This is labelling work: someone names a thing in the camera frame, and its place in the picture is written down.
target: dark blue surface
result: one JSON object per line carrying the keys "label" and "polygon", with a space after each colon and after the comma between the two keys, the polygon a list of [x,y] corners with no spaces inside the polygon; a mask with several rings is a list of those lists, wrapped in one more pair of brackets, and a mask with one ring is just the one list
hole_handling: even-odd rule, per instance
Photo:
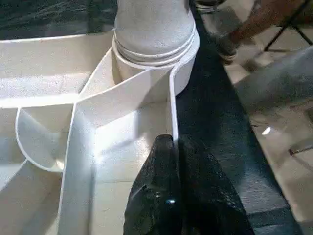
{"label": "dark blue surface", "polygon": [[215,44],[195,10],[194,16],[200,49],[190,82],[177,97],[179,133],[204,142],[219,160],[253,227],[260,227],[256,234],[301,234],[220,62]]}
{"label": "dark blue surface", "polygon": [[[0,39],[108,31],[116,10],[114,0],[0,0]],[[179,132],[203,141],[219,160],[257,235],[301,234],[195,10],[194,16],[201,45],[177,97]]]}

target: white partition wall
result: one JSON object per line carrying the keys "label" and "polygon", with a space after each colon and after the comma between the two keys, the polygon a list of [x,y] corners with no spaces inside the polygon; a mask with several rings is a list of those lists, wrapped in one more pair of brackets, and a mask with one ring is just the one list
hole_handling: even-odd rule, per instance
{"label": "white partition wall", "polygon": [[1,234],[123,234],[155,137],[178,139],[175,96],[199,48],[183,19],[161,63],[126,59],[114,31],[0,41]]}

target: person's leg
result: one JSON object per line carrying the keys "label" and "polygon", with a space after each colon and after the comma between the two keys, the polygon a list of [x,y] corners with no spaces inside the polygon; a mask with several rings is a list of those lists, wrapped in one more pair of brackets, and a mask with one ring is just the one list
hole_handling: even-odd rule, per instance
{"label": "person's leg", "polygon": [[301,3],[303,0],[259,0],[260,6],[257,9],[254,6],[252,14],[238,29],[219,39],[220,56],[232,61],[236,55],[236,45],[291,16]]}
{"label": "person's leg", "polygon": [[285,17],[291,16],[303,0],[261,0],[261,6],[237,30],[229,34],[230,40],[238,44],[263,32],[273,24],[280,23]]}

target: black mesh fabric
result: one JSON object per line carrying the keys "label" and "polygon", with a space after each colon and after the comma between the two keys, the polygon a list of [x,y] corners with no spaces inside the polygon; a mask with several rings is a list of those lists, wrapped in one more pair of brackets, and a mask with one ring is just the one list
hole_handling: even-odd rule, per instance
{"label": "black mesh fabric", "polygon": [[128,199],[124,235],[179,235],[182,205],[171,135],[158,136]]}
{"label": "black mesh fabric", "polygon": [[188,227],[201,235],[253,235],[234,186],[206,145],[181,135],[179,159]]}
{"label": "black mesh fabric", "polygon": [[125,211],[124,235],[253,235],[233,185],[205,145],[158,136]]}

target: white plastic structure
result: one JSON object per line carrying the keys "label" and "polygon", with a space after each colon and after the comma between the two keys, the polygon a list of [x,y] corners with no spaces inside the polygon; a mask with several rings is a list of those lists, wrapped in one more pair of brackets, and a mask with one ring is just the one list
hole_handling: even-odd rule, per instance
{"label": "white plastic structure", "polygon": [[198,48],[194,31],[154,67],[125,59],[114,31],[1,41],[1,234],[121,235],[155,137],[177,143],[175,95]]}

